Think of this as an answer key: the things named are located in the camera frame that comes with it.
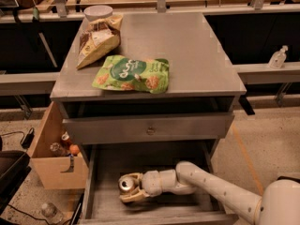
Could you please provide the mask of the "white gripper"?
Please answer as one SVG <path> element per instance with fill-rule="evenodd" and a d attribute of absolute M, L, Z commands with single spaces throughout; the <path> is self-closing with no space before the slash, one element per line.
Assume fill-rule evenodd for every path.
<path fill-rule="evenodd" d="M 158 171 L 146 172 L 144 175 L 139 172 L 128 173 L 120 178 L 122 186 L 138 186 L 141 181 L 143 189 L 136 187 L 134 190 L 119 196 L 122 203 L 138 202 L 149 196 L 158 196 L 162 193 L 161 177 Z"/>

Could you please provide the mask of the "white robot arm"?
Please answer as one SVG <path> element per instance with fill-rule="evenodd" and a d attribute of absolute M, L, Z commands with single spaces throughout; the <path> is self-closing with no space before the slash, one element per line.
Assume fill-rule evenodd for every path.
<path fill-rule="evenodd" d="M 300 183 L 281 179 L 259 196 L 223 180 L 188 161 L 172 170 L 128 173 L 119 178 L 123 203 L 156 197 L 164 192 L 187 195 L 201 188 L 250 225 L 300 225 Z"/>

